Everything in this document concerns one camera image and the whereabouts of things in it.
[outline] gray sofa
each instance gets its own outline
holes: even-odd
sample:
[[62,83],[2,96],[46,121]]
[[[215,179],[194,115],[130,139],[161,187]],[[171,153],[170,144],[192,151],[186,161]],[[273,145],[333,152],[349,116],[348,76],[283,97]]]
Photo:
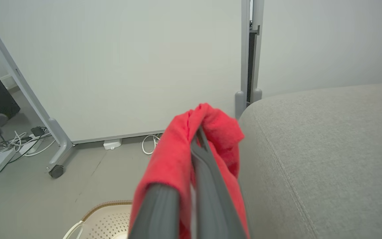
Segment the gray sofa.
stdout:
[[268,97],[239,122],[252,238],[382,239],[382,84]]

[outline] red towel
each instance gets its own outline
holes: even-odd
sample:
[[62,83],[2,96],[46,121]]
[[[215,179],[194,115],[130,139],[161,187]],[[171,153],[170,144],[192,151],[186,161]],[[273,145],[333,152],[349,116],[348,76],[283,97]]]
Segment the red towel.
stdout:
[[236,119],[230,118],[219,109],[213,109],[208,104],[200,104],[195,110],[177,115],[167,127],[136,188],[130,229],[144,200],[147,187],[151,183],[163,183],[177,189],[180,195],[180,238],[189,239],[191,237],[190,182],[191,179],[194,180],[194,171],[191,166],[190,143],[200,125],[204,129],[229,195],[249,238],[244,202],[237,181],[238,142],[244,138],[244,135]]

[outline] caster wheel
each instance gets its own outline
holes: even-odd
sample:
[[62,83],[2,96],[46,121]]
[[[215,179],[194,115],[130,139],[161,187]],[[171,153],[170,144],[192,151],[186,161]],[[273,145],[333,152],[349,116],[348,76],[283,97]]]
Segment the caster wheel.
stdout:
[[64,173],[62,165],[55,165],[54,168],[48,172],[53,179],[59,178]]

